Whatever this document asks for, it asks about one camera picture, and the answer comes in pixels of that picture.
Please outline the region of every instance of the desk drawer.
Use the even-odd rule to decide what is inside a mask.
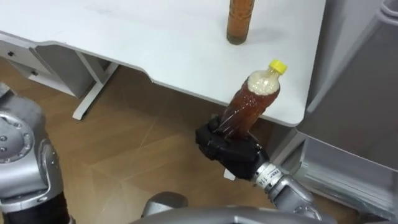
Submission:
[[[0,40],[0,57],[27,65],[45,73],[50,73],[45,67],[44,62],[40,61],[40,56],[28,45],[16,45]]]
[[[18,70],[18,72],[23,77],[41,83],[45,86],[49,86],[56,90],[62,91],[71,96],[76,96],[71,91],[71,89],[69,89],[69,87],[60,79],[60,77],[57,74],[49,74],[16,62],[12,61],[9,62],[12,66],[14,66]]]

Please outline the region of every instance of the glass bottle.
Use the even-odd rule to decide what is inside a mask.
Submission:
[[[226,38],[231,44],[242,44],[248,37],[254,0],[230,0]]]
[[[217,132],[226,138],[245,138],[258,117],[278,97],[278,78],[286,69],[280,60],[273,60],[268,70],[253,72],[225,109]]]

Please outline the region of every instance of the brown liquid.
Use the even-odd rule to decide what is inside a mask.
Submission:
[[[267,96],[257,95],[248,89],[246,80],[222,115],[217,131],[226,138],[244,138],[258,117],[277,98],[279,91]]]
[[[226,38],[231,44],[242,44],[249,32],[254,0],[231,0]]]

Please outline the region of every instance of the desk leg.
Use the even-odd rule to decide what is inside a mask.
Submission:
[[[111,62],[107,69],[104,71],[96,58],[77,51],[76,54],[79,56],[80,60],[83,62],[91,76],[96,81],[94,86],[87,93],[83,101],[73,113],[73,118],[81,120],[87,109],[101,92],[102,88],[106,85],[108,80],[112,77],[113,73],[116,71],[119,65]]]

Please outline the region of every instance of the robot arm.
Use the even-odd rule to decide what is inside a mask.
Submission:
[[[215,133],[218,125],[218,118],[213,118],[196,131],[196,142],[207,158],[219,161],[237,178],[255,182],[279,210],[336,223],[331,216],[318,211],[305,187],[270,162],[252,136],[224,139]]]
[[[5,224],[73,223],[37,104],[0,83],[0,211]]]

